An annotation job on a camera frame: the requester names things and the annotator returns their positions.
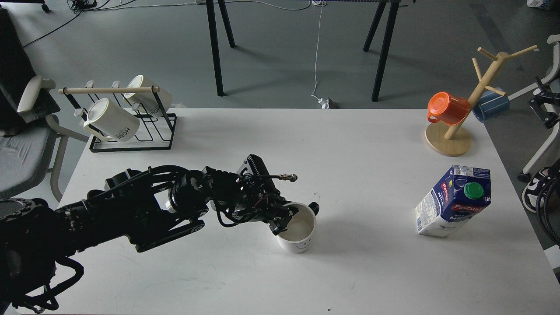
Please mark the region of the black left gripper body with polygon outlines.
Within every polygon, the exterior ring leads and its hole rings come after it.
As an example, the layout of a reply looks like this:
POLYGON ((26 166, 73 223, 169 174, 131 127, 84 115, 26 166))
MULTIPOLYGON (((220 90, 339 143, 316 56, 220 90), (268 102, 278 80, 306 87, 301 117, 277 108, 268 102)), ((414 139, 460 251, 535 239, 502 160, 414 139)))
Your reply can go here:
POLYGON ((211 205, 220 224, 225 224, 222 216, 230 224, 268 223, 268 209, 285 204, 260 156, 248 155, 236 173, 216 170, 210 175, 211 205))

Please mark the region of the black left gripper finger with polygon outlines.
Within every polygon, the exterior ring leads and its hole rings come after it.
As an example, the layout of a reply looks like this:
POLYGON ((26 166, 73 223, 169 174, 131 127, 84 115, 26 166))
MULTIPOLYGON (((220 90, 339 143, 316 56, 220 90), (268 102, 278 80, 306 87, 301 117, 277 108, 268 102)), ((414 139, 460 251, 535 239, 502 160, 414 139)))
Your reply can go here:
POLYGON ((273 235, 277 236, 287 230, 287 226, 293 217, 299 213, 299 209, 290 203, 284 205, 272 205, 268 209, 268 224, 273 235))

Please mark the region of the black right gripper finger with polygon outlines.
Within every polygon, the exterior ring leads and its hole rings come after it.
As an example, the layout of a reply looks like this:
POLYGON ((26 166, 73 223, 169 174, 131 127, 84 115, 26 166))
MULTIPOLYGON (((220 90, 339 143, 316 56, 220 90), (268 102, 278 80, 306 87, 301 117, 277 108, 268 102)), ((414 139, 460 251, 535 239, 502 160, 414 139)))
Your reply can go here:
POLYGON ((540 121, 545 124, 546 128, 553 128, 559 122, 559 115, 554 112, 548 112, 542 108, 544 104, 560 105, 560 94, 558 92, 547 89, 549 85, 543 84, 540 78, 536 77, 537 84, 536 95, 528 102, 528 105, 538 116, 540 121))

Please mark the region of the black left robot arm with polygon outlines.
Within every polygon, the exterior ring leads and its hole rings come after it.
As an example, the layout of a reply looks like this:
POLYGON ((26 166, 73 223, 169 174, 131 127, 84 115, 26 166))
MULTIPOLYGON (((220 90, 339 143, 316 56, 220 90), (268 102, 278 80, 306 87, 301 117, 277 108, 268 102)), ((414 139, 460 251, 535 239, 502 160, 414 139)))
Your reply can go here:
POLYGON ((43 199, 2 199, 1 311, 8 305, 37 314, 58 309, 56 296, 84 275, 72 255, 123 236, 138 252, 154 249, 202 229, 209 202, 224 227, 261 221, 278 235, 298 210, 274 179, 297 176, 272 175, 250 154, 236 173, 176 165, 127 169, 108 178, 104 190, 56 210, 43 199))

